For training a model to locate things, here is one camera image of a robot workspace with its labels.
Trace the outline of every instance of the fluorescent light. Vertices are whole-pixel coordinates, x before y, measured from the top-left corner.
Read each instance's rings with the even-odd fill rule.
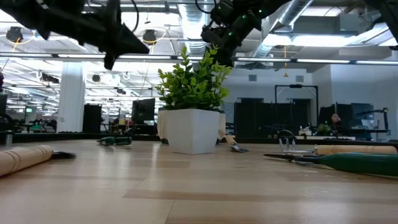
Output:
[[[298,35],[292,45],[305,47],[343,47],[349,44],[351,37],[338,35]]]
[[[51,106],[58,106],[58,104],[57,103],[50,103],[50,102],[48,102],[48,101],[46,101],[46,102],[44,102],[45,104],[48,104],[48,105],[51,105]]]
[[[11,80],[8,80],[8,79],[6,79],[6,78],[3,80],[3,82],[5,82],[5,83],[10,83],[10,84],[16,84],[16,82],[11,81]]]
[[[58,54],[61,58],[104,58],[103,54]]]
[[[177,59],[183,60],[183,58],[181,56],[178,56]],[[189,56],[188,59],[189,60],[202,60],[203,57],[201,57],[201,56]]]
[[[349,60],[297,59],[298,63],[349,63]]]
[[[398,61],[357,61],[358,65],[398,65]]]
[[[147,60],[170,60],[171,56],[160,55],[121,55],[120,59],[147,59]]]
[[[7,87],[7,88],[14,88],[14,87],[18,87],[18,88],[60,88],[60,85],[49,85],[49,86],[45,86],[45,85],[3,85],[3,87]]]
[[[0,53],[2,57],[52,57],[50,54]]]
[[[246,58],[240,57],[236,59],[239,62],[290,62],[289,58]]]
[[[19,94],[28,94],[29,92],[25,89],[22,88],[15,88],[15,87],[8,87],[8,90],[13,92],[13,93],[19,93]]]
[[[391,38],[384,43],[381,43],[379,46],[397,46],[397,40],[395,38]]]
[[[292,39],[285,35],[268,34],[267,37],[262,41],[262,44],[265,46],[288,46],[292,45]]]
[[[25,106],[7,106],[7,107],[13,109],[25,108]]]

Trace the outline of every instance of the ceiling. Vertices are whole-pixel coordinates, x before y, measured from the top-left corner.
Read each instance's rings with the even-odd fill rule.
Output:
[[[103,0],[96,1],[96,3],[105,2]],[[124,4],[131,4],[130,1],[121,1]],[[150,54],[153,55],[177,55],[183,46],[187,43],[182,29],[182,18],[176,13],[162,12],[162,5],[164,1],[136,1],[140,8],[146,11],[140,11],[140,20],[138,29],[135,35],[142,38],[145,30],[154,29],[157,36],[157,43],[150,48]],[[171,9],[177,10],[179,4],[194,4],[193,0],[169,0]],[[342,11],[348,8],[353,8],[349,13],[357,13],[362,10],[363,5],[361,1],[342,1],[342,0],[314,0],[312,5],[302,14],[302,17],[318,16],[318,17],[337,17]],[[128,28],[134,28],[136,24],[136,13],[128,12],[128,7],[124,7],[122,13],[122,21]],[[26,28],[22,29],[24,40],[20,45],[15,45],[9,42],[5,35],[11,26],[21,26],[11,16],[0,11],[0,52],[20,52],[20,53],[49,53],[49,54],[98,54],[98,49],[94,46],[78,45],[77,41],[67,37],[52,34],[49,40],[43,40],[41,37],[34,35],[34,33]],[[258,30],[252,31],[247,39],[243,42],[242,47],[238,49],[239,53],[250,54],[261,44],[261,33]],[[391,54],[388,47],[375,46],[356,46],[355,54],[347,54],[347,48],[344,47],[311,47],[311,46],[296,46],[289,45],[286,48],[273,47],[270,54],[273,57],[288,57],[288,58],[361,58],[361,59],[384,59]],[[26,104],[29,98],[33,101],[42,102],[43,105],[48,103],[48,106],[57,108],[59,98],[59,86],[54,88],[44,88],[38,86],[46,86],[48,83],[40,81],[39,70],[47,73],[62,81],[62,61],[55,60],[24,60],[21,58],[0,58],[0,67],[7,63],[4,74],[5,85],[33,85],[34,87],[25,86],[24,88],[8,88],[9,104]],[[159,84],[160,79],[157,76],[158,69],[165,71],[172,70],[172,63],[155,63],[155,62],[116,62],[113,71],[108,71],[103,68],[101,62],[83,62],[85,72],[87,73],[87,91],[86,102],[103,104],[105,113],[110,113],[115,108],[122,108],[126,112],[131,109],[132,100],[138,98],[146,98],[158,96],[154,90],[148,90],[153,86]],[[269,67],[274,70],[284,68],[284,63],[275,63]],[[316,65],[310,64],[289,64],[289,68],[307,69],[307,72],[312,72],[319,68]],[[93,82],[92,76],[94,74],[102,77],[107,77],[112,82]],[[125,89],[127,94],[120,95],[116,93],[113,86],[120,88],[129,87]],[[106,87],[109,89],[98,89],[98,87]]]

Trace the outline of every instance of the ceiling light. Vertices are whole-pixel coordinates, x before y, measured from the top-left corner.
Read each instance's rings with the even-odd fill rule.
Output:
[[[58,54],[61,58],[104,58],[102,54]]]
[[[29,93],[27,90],[22,88],[7,87],[7,89],[13,93],[19,93],[24,95],[27,95]]]
[[[48,101],[46,101],[44,103],[47,104],[47,105],[51,105],[51,106],[58,106],[57,103],[51,103],[51,102],[48,102]]]
[[[288,58],[247,58],[240,57],[236,59],[239,62],[290,62]]]
[[[349,63],[349,60],[297,59],[298,63]]]
[[[358,65],[398,65],[398,62],[396,61],[357,61],[356,62]]]
[[[52,57],[50,54],[0,53],[1,57]]]
[[[351,41],[351,37],[338,35],[298,35],[293,38],[292,45],[305,47],[343,47]]]
[[[19,109],[19,108],[25,108],[25,106],[7,106],[7,108]]]
[[[178,56],[177,59],[183,60],[184,58],[182,58],[181,56]],[[201,56],[189,56],[188,59],[189,60],[202,60],[203,57],[201,57]]]
[[[171,56],[159,55],[121,55],[120,59],[143,59],[143,60],[170,60]]]
[[[292,45],[292,39],[285,35],[268,34],[268,36],[262,41],[265,46],[288,46]]]

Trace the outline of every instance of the green handle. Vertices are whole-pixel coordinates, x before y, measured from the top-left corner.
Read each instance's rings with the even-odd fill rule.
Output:
[[[320,157],[318,161],[345,172],[398,176],[397,154],[337,153]]]

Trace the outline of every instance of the white column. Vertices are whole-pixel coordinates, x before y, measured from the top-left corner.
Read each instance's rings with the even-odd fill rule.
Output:
[[[57,132],[83,128],[86,74],[82,62],[64,62],[62,69]]]

